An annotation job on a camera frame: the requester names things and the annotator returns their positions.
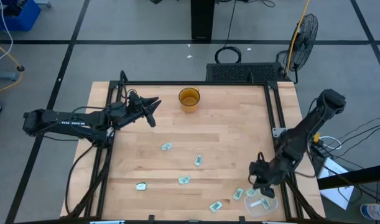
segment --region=clear plastic container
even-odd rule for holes
[[[253,217],[267,215],[278,207],[278,200],[275,197],[269,198],[262,194],[246,197],[244,203],[246,211]]]

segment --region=gray floor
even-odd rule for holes
[[[289,40],[304,7],[304,0],[274,0],[275,8],[261,2],[238,3],[230,39]],[[70,40],[84,0],[54,0],[42,8],[34,28],[13,32],[16,40]],[[376,40],[380,40],[380,0],[357,0]],[[216,5],[213,39],[225,39],[232,2]],[[312,1],[309,13],[318,17],[318,40],[367,40],[349,0]],[[91,0],[78,40],[188,40],[190,1]],[[8,39],[0,32],[0,39]],[[271,62],[286,45],[235,45],[243,62]],[[0,94],[0,223],[6,219],[27,158],[34,142],[22,131],[26,111],[45,108],[52,92],[67,45],[19,45],[12,53],[25,65],[22,83]],[[58,94],[55,110],[70,111],[86,105],[93,81],[116,80],[125,70],[130,80],[204,80],[205,66],[214,62],[221,45],[76,45]],[[221,53],[221,62],[233,62],[236,55]],[[14,71],[8,59],[0,70]],[[0,87],[8,82],[0,82]],[[300,71],[297,85],[302,114],[313,98],[325,88],[344,94],[347,106],[321,130],[339,137],[360,124],[380,116],[380,66],[370,45],[316,45]],[[346,143],[349,148],[361,139]],[[35,163],[16,221],[58,218],[75,143],[45,139]],[[380,164],[380,131],[344,156],[363,167]],[[352,164],[339,161],[350,169]],[[376,190],[375,184],[368,185]],[[354,192],[352,200],[359,192]],[[364,196],[344,211],[323,200],[327,217],[357,223],[362,219],[359,205],[373,203]]]

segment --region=banknote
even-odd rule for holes
[[[200,166],[203,162],[203,157],[201,154],[197,155],[197,158],[195,158],[195,165]]]
[[[136,190],[146,190],[147,189],[147,183],[141,182],[136,184]]]
[[[256,190],[254,190],[254,189],[247,189],[245,191],[245,194],[246,194],[247,197],[252,197],[253,195],[257,195],[259,192],[260,192],[260,189],[256,189]]]
[[[242,188],[238,188],[236,191],[235,191],[235,193],[234,193],[234,195],[233,195],[233,198],[235,199],[235,200],[239,200],[241,197],[242,197],[242,194],[244,193],[244,189],[242,189]]]
[[[190,183],[190,180],[191,180],[190,176],[186,175],[184,177],[179,178],[178,183],[179,184],[188,184],[188,183]]]
[[[209,206],[210,210],[213,213],[216,213],[217,210],[221,209],[223,204],[220,201],[217,201]]]
[[[262,198],[260,199],[260,201],[262,202],[262,205],[266,210],[270,208],[270,202],[268,201],[268,199]]]
[[[166,144],[163,144],[160,149],[163,150],[163,151],[166,151],[166,150],[169,150],[173,147],[172,143],[171,142],[168,142]]]

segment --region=table leg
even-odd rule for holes
[[[191,0],[191,36],[193,40],[211,40],[215,0]]]

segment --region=black floor stripe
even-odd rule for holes
[[[14,44],[43,44],[43,45],[52,45],[52,44],[70,44],[71,40],[14,40]],[[0,44],[10,44],[10,40],[0,40]]]
[[[357,17],[359,19],[359,22],[361,23],[361,26],[363,27],[364,29],[364,32],[366,34],[366,37],[368,38],[368,40],[371,42],[371,47],[375,53],[375,56],[376,56],[376,59],[378,60],[379,62],[379,65],[380,65],[380,50],[379,50],[379,47],[377,45],[377,42],[374,40],[374,37],[365,21],[365,18],[363,16],[363,14],[361,13],[361,10],[359,9],[359,6],[356,2],[356,0],[350,0],[351,2],[351,5],[353,6],[356,14],[357,14]]]
[[[90,0],[85,0],[82,6],[82,10],[80,11],[79,18],[76,22],[75,29],[73,31],[67,52],[64,56],[64,60],[62,62],[60,71],[58,73],[56,82],[54,84],[54,88],[52,91],[52,94],[49,98],[49,102],[47,104],[47,109],[52,110],[55,104],[55,100],[57,99],[57,94],[61,86],[61,82],[64,78],[65,71],[67,70],[68,63],[70,61],[70,57],[72,54],[73,46],[75,45],[76,38],[78,37],[80,27],[83,22],[83,18],[85,17],[86,10],[88,8]],[[25,165],[24,173],[22,174],[20,183],[17,188],[17,192],[14,196],[13,202],[11,204],[9,213],[7,214],[6,223],[14,223],[14,220],[16,219],[18,209],[20,208],[20,204],[22,201],[22,197],[24,196],[25,189],[27,188],[28,181],[30,179],[30,175],[32,172],[32,169],[35,165],[35,160],[38,155],[40,145],[42,144],[43,137],[36,137],[35,143],[32,146],[32,150],[29,154],[29,158],[27,161],[27,164]]]
[[[71,40],[15,40],[14,44],[57,45],[70,44]],[[169,45],[169,44],[225,44],[226,40],[76,40],[75,45]],[[315,45],[380,45],[380,40],[316,40]],[[0,40],[10,44],[10,40]],[[290,40],[229,40],[228,44],[289,45]]]
[[[70,45],[68,46],[67,52],[65,53],[64,60],[61,64],[60,71],[58,72],[57,79],[55,81],[52,94],[49,98],[49,102],[47,103],[47,109],[52,110],[55,104],[55,100],[57,99],[58,91],[60,90],[61,83],[63,82],[65,72],[67,71],[68,63],[70,62],[72,50],[75,46],[76,39],[78,38],[80,27],[82,26],[83,19],[85,18],[86,10],[88,9],[90,0],[85,0],[82,6],[82,10],[80,11],[78,21],[76,22],[75,29],[73,31]]]

